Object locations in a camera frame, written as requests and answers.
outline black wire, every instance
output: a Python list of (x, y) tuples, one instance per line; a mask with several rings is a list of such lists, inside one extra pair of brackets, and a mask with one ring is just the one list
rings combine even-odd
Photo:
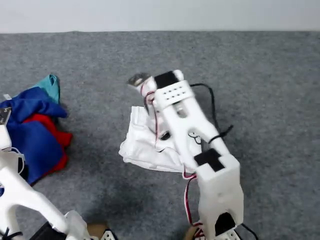
[(8, 234), (9, 234), (9, 228), (7, 227), (4, 234), (0, 232), (1, 240), (12, 240), (16, 236), (23, 235), (23, 233), (21, 231), (15, 232), (11, 235), (8, 235)]
[(195, 83), (195, 84), (191, 84), (190, 87), (197, 87), (197, 86), (203, 86), (206, 87), (211, 95), (211, 110), (212, 110), (212, 119), (213, 119), (213, 124), (215, 126), (215, 128), (218, 130), (218, 132), (220, 132), (220, 127), (217, 121), (217, 116), (216, 116), (216, 104), (215, 104), (215, 95), (214, 95), (214, 91), (212, 90), (212, 88), (205, 84), (205, 83)]
[(241, 224), (242, 227), (244, 227), (245, 229), (247, 229), (250, 233), (252, 233), (252, 235), (255, 237), (255, 240), (259, 240), (258, 235), (255, 233), (255, 231), (253, 231), (250, 227), (248, 227), (247, 225), (245, 225), (244, 223)]

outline cable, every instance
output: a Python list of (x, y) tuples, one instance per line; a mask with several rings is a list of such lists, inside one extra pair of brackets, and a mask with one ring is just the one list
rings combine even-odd
[[(24, 169), (25, 169), (25, 157), (24, 155), (19, 151), (19, 149), (17, 149), (16, 147), (13, 147), (13, 146), (10, 146), (10, 147), (7, 147), (7, 148), (4, 148), (2, 149), (3, 152), (12, 152), (12, 150), (16, 151), (16, 153), (18, 154), (18, 161), (19, 161), (19, 158), (22, 159), (22, 168), (21, 170), (18, 172), (18, 174), (20, 175)], [(3, 189), (5, 188), (1, 183), (0, 183), (0, 189)]]
[(195, 83), (195, 84), (190, 84), (190, 87), (197, 87), (197, 86), (203, 86), (206, 87), (211, 95), (211, 111), (212, 111), (212, 119), (213, 119), (213, 124), (216, 127), (216, 129), (218, 130), (218, 132), (220, 132), (220, 127), (217, 121), (217, 117), (216, 117), (216, 104), (215, 104), (215, 95), (214, 95), (214, 91), (212, 90), (212, 88), (205, 84), (205, 83)]
[(0, 237), (2, 240), (12, 240), (14, 237), (16, 236), (22, 236), (23, 233), (21, 231), (18, 231), (18, 232), (15, 232), (11, 235), (8, 235), (9, 234), (9, 228), (7, 227), (6, 230), (5, 230), (5, 233), (1, 233), (0, 232)]
[(250, 233), (252, 233), (252, 235), (254, 236), (255, 240), (259, 240), (258, 235), (255, 233), (255, 231), (253, 231), (250, 227), (248, 227), (247, 225), (245, 225), (244, 223), (241, 224), (242, 227), (244, 227), (246, 230), (248, 230)]

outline blue cloth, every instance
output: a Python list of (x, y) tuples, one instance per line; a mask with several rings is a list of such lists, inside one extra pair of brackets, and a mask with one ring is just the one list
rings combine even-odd
[(43, 91), (45, 91), (48, 96), (51, 98), (51, 100), (59, 104), (60, 101), (60, 86), (59, 86), (59, 80), (55, 75), (49, 74), (44, 79), (39, 81), (34, 87), (39, 87)]
[(5, 107), (12, 107), (7, 130), (12, 146), (25, 156), (29, 167), (27, 182), (32, 184), (60, 161), (63, 150), (40, 122), (23, 121), (36, 113), (59, 118), (67, 117), (67, 113), (39, 87), (25, 90), (13, 99), (0, 103), (0, 108)]

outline pile of clothes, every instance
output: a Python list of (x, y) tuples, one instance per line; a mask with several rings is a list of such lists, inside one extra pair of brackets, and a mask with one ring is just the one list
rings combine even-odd
[(21, 176), (30, 185), (67, 164), (65, 148), (73, 135), (56, 128), (57, 118), (67, 117), (59, 103), (59, 80), (52, 74), (0, 103), (0, 108), (11, 107), (6, 127), (12, 147), (24, 154), (25, 167)]

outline white wall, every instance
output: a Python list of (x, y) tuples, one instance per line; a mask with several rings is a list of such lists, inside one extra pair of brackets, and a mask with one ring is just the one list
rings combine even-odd
[(320, 0), (2, 0), (0, 33), (320, 30)]

